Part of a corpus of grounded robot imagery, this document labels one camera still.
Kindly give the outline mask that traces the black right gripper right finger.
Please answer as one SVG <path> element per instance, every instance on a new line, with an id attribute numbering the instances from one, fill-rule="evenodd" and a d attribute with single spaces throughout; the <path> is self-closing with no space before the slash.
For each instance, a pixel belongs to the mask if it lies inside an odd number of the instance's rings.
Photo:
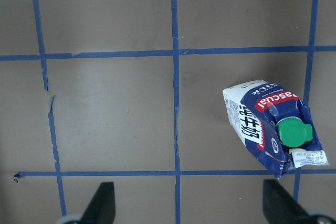
<path id="1" fill-rule="evenodd" d="M 268 223 L 310 223 L 308 213 L 277 180 L 265 179 L 262 190 L 263 213 Z"/>

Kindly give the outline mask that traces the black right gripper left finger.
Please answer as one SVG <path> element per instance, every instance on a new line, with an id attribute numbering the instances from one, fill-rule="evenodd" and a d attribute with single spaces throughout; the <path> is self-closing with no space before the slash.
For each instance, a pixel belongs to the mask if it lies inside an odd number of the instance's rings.
<path id="1" fill-rule="evenodd" d="M 80 223 L 113 224 L 116 216 L 114 183 L 103 182 L 99 185 Z"/>

